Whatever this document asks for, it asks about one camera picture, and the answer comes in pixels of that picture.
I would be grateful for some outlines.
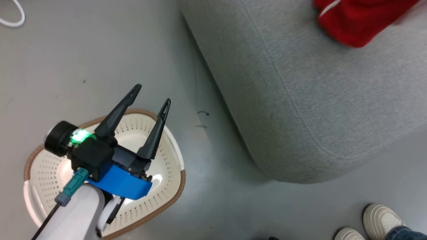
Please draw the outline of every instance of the connector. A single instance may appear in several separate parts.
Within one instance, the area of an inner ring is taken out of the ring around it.
[[[74,193],[85,183],[89,177],[89,171],[79,168],[70,181],[65,185],[64,191],[60,192],[55,202],[60,203],[62,207],[67,206]]]

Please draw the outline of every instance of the glowing green led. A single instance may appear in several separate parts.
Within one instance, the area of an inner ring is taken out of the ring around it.
[[[71,137],[71,144],[80,144],[92,134],[84,129],[80,129]]]

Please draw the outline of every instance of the laundry basket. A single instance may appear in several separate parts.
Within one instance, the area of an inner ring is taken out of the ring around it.
[[[80,126],[93,132],[104,117]],[[157,117],[145,110],[128,110],[116,128],[120,145],[136,152],[144,144]],[[153,186],[139,200],[125,199],[116,218],[102,234],[105,240],[120,236],[152,219],[171,206],[185,185],[185,170],[181,151],[165,126],[155,159],[147,174]],[[58,157],[39,146],[28,158],[24,169],[24,198],[34,223],[42,222],[55,206],[55,197],[71,179],[73,170],[66,157]]]

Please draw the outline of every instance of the red cloth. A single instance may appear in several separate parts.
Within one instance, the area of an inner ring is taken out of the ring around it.
[[[363,47],[418,1],[341,0],[322,16],[322,11],[334,0],[314,0],[314,6],[321,10],[319,25],[332,38],[350,47]]]

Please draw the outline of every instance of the gray ottoman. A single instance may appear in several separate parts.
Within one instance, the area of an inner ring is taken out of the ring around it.
[[[351,49],[318,28],[311,0],[179,3],[252,157],[278,181],[337,178],[426,123],[426,33],[390,27]]]

